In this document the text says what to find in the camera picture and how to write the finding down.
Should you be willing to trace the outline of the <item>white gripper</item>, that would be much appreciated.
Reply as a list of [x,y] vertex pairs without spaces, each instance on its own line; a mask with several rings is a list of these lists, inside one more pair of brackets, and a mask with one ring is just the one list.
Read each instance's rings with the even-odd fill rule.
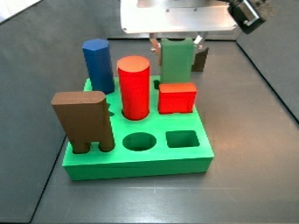
[[[151,51],[161,64],[156,33],[231,31],[236,22],[228,4],[217,0],[120,0],[120,24],[125,33],[151,33]],[[193,40],[201,49],[203,37]]]

